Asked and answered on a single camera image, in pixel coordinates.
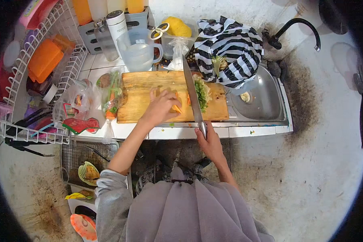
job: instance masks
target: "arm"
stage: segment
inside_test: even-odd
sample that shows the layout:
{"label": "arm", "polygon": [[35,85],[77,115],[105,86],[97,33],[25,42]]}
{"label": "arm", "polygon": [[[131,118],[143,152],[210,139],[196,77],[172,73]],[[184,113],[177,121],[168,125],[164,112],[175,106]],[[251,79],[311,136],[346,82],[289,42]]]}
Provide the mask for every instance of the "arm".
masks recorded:
{"label": "arm", "polygon": [[176,99],[174,93],[163,90],[160,95],[156,97],[154,94],[155,91],[156,89],[151,89],[150,104],[147,110],[126,140],[122,143],[116,155],[109,162],[109,165],[107,166],[108,169],[125,176],[133,163],[142,141],[152,128],[168,119],[180,115],[179,113],[169,112],[172,105],[182,106]]}
{"label": "arm", "polygon": [[174,93],[163,91],[158,97],[150,92],[151,103],[135,128],[111,159],[108,169],[103,170],[97,180],[96,231],[98,241],[125,240],[124,226],[133,198],[126,189],[126,174],[136,153],[149,131],[159,123],[179,114],[170,113],[172,105],[181,106]]}
{"label": "arm", "polygon": [[238,189],[239,187],[235,181],[230,168],[227,164],[226,157],[224,157],[222,144],[217,133],[213,128],[210,121],[206,121],[207,124],[207,140],[204,139],[202,132],[195,128],[195,133],[200,145],[200,148],[206,154],[206,156],[215,164],[218,169],[219,180],[233,185]]}

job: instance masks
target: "kitchen counter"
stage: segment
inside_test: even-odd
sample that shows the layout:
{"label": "kitchen counter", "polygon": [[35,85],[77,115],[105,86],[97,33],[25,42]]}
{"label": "kitchen counter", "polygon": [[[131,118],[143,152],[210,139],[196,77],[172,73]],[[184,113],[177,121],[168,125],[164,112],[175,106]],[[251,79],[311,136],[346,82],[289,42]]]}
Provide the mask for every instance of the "kitchen counter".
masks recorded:
{"label": "kitchen counter", "polygon": [[[78,79],[88,79],[94,85],[98,78],[117,66],[125,66],[123,60],[118,58],[115,61],[107,61],[103,54],[88,55],[82,66],[82,70]],[[220,138],[236,138],[247,136],[263,136],[279,133],[287,133],[293,131],[292,118],[288,104],[288,98],[285,94],[285,89],[281,81],[280,88],[283,95],[285,104],[286,115],[289,125],[281,126],[263,126],[261,124],[250,126],[247,122],[214,122],[213,126]],[[105,136],[107,124],[105,117],[102,114],[101,108],[91,112],[91,117],[97,119],[102,125],[102,128],[97,133],[91,134],[87,131],[82,132],[78,136],[82,138],[96,138],[101,139]],[[117,123],[116,119],[111,122],[113,128],[114,138],[125,139],[135,127],[135,123]],[[146,139],[194,139],[196,138],[194,128],[197,124],[194,122],[180,122],[180,123],[164,123],[159,127],[152,129]]]}

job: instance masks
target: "yellow sponge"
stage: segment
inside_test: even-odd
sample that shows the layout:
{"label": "yellow sponge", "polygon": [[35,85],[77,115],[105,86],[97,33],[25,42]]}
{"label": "yellow sponge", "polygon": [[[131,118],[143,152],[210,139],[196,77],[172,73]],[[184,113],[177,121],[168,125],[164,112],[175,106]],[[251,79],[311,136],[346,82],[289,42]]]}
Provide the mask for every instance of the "yellow sponge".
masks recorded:
{"label": "yellow sponge", "polygon": [[167,33],[174,36],[191,37],[192,31],[181,19],[177,17],[168,17],[162,23],[169,23]]}

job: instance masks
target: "striped plastic bag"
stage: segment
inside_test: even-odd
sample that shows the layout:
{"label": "striped plastic bag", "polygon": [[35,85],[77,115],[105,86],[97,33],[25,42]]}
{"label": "striped plastic bag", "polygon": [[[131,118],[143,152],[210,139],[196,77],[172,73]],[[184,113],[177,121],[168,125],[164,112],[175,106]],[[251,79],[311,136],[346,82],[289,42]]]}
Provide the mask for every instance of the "striped plastic bag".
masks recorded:
{"label": "striped plastic bag", "polygon": [[[201,19],[197,24],[195,59],[204,80],[234,89],[252,81],[264,55],[256,30],[223,16],[219,20]],[[218,59],[225,60],[220,70],[213,64]]]}

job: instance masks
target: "knife handle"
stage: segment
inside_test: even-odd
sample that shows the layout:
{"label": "knife handle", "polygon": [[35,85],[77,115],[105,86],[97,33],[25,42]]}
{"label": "knife handle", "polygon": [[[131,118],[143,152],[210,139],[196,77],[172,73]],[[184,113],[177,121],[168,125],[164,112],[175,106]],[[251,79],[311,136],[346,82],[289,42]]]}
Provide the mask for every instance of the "knife handle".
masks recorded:
{"label": "knife handle", "polygon": [[203,137],[207,140],[207,124],[204,121],[198,123],[199,130],[203,133]]}

